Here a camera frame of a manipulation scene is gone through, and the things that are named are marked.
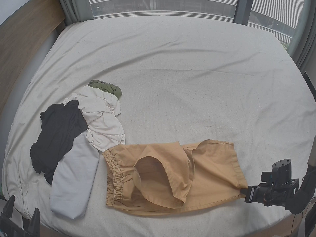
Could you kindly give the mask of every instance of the gray-green curtain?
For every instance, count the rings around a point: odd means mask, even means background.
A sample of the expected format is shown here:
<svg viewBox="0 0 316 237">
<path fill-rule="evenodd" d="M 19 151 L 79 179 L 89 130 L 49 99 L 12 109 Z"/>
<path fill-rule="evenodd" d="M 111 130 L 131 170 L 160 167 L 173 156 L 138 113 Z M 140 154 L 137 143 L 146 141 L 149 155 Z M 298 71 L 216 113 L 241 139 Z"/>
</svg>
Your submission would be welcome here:
<svg viewBox="0 0 316 237">
<path fill-rule="evenodd" d="M 65 12 L 66 25 L 93 19 L 89 0 L 60 0 L 60 3 Z"/>
<path fill-rule="evenodd" d="M 305 0 L 301 16 L 287 52 L 303 74 L 316 56 L 316 0 Z"/>
</svg>

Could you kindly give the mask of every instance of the wooden headboard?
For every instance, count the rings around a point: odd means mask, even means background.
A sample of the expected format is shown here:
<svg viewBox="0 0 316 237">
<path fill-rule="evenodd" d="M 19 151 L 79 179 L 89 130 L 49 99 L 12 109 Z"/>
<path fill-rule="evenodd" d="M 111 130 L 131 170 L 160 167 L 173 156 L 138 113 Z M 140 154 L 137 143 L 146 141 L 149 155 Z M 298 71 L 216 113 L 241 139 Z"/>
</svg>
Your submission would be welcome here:
<svg viewBox="0 0 316 237">
<path fill-rule="evenodd" d="M 0 25 L 0 115 L 22 69 L 64 19 L 59 0 L 30 0 Z"/>
</svg>

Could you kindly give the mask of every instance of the olive green cloth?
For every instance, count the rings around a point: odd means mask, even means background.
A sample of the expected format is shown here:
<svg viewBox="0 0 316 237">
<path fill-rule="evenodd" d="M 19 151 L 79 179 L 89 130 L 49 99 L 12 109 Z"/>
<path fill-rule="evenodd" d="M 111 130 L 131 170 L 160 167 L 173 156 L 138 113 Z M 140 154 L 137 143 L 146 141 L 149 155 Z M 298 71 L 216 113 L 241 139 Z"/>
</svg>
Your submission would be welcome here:
<svg viewBox="0 0 316 237">
<path fill-rule="evenodd" d="M 108 92 L 119 98 L 122 95 L 122 91 L 119 86 L 112 85 L 110 83 L 106 83 L 99 80 L 91 80 L 88 84 L 92 88 L 98 88 L 102 91 Z"/>
</svg>

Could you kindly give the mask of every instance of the mattress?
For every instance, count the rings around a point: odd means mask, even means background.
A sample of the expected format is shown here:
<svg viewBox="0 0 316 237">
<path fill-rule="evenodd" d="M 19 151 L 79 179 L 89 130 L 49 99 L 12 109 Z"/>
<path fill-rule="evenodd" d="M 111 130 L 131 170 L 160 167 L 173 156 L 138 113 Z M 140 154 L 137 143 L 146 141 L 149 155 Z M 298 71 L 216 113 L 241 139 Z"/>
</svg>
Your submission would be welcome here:
<svg viewBox="0 0 316 237">
<path fill-rule="evenodd" d="M 272 33 L 229 22 L 179 16 L 118 17 L 68 26 L 32 78 L 5 151 L 2 190 L 15 208 L 71 236 L 244 236 L 290 212 L 239 199 L 171 216 L 140 217 L 108 208 L 100 155 L 84 218 L 50 211 L 50 185 L 31 164 L 40 112 L 99 79 L 119 85 L 126 144 L 235 144 L 249 185 L 278 160 L 304 176 L 316 134 L 316 103 Z"/>
</svg>

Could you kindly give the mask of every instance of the tan shorts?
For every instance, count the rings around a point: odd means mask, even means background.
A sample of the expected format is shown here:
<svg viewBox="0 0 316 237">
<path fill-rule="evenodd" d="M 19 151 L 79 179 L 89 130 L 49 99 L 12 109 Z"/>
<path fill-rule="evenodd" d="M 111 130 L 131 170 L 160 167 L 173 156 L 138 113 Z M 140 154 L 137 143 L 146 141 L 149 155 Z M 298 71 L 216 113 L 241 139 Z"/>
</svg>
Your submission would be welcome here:
<svg viewBox="0 0 316 237">
<path fill-rule="evenodd" d="M 135 215 L 208 208 L 243 198 L 247 188 L 229 142 L 117 145 L 103 156 L 106 204 Z"/>
</svg>

